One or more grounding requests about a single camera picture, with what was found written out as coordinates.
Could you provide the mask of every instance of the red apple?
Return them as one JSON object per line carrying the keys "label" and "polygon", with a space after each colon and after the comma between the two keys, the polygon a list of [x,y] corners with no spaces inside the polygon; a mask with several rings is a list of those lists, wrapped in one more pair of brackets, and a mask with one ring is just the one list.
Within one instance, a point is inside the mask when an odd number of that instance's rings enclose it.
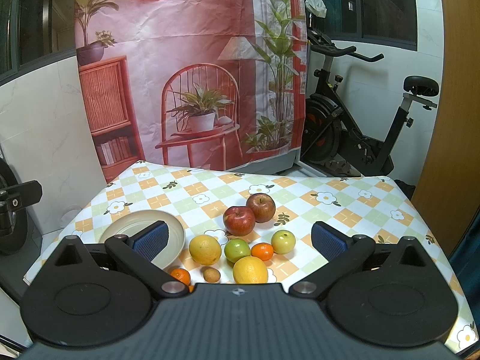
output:
{"label": "red apple", "polygon": [[247,207],[250,207],[258,223],[268,222],[275,215],[275,202],[266,193],[254,193],[247,200]]}
{"label": "red apple", "polygon": [[223,223],[230,234],[242,237],[254,229],[255,215],[249,207],[233,206],[225,210]]}

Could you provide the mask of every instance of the checkered tablecloth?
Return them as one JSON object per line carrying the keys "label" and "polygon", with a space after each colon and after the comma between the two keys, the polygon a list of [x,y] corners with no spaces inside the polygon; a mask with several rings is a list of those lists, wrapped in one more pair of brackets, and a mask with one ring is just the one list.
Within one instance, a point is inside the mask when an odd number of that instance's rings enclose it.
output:
{"label": "checkered tablecloth", "polygon": [[[294,251],[275,254],[266,263],[270,283],[281,282],[288,290],[291,284],[327,263],[311,245],[311,226],[319,220],[349,236],[366,234],[378,243],[397,243],[402,236],[414,236],[432,257],[458,301],[458,319],[446,344],[458,352],[478,340],[469,305],[447,258],[410,201],[393,180],[384,176],[296,178],[139,161],[93,198],[42,253],[26,273],[25,281],[33,280],[64,236],[75,234],[84,243],[97,243],[118,218],[129,212],[154,209],[173,214],[185,228],[185,249],[171,268],[184,267],[193,284],[203,282],[202,267],[188,252],[189,241],[195,235],[210,234],[225,245],[231,235],[223,230],[223,212],[227,207],[244,205],[246,198],[257,192],[268,193],[275,200],[277,212],[273,220],[257,223],[253,232],[242,238],[250,246],[270,242],[279,229],[290,230],[297,237]],[[223,255],[214,267],[219,269],[222,283],[234,283],[231,266]]]}

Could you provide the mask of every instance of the green apple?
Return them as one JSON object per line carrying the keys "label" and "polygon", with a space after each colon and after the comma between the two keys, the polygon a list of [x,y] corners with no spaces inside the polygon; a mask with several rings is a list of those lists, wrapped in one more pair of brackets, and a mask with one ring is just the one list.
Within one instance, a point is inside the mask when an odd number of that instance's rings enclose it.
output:
{"label": "green apple", "polygon": [[273,246],[273,251],[276,254],[290,253],[295,247],[295,236],[288,230],[279,230],[272,235],[270,243]]}
{"label": "green apple", "polygon": [[225,257],[232,263],[236,263],[242,257],[250,256],[250,247],[241,238],[234,238],[225,245]]}

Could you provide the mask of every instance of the kiwi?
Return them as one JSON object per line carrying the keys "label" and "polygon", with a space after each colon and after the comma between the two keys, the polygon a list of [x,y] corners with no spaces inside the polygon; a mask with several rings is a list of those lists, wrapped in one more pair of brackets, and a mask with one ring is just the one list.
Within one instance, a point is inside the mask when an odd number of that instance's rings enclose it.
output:
{"label": "kiwi", "polygon": [[203,278],[208,283],[216,283],[220,280],[220,272],[215,268],[207,268],[203,271]]}

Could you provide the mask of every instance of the blue gripper pad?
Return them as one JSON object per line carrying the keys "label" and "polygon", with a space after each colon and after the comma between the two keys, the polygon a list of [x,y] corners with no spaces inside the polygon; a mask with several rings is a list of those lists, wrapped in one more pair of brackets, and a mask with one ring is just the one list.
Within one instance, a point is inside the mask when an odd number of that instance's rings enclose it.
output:
{"label": "blue gripper pad", "polygon": [[128,245],[151,262],[167,246],[168,241],[169,227],[164,221],[156,221],[130,237]]}
{"label": "blue gripper pad", "polygon": [[316,222],[311,228],[311,244],[323,257],[332,261],[349,248],[352,239],[324,222]]}

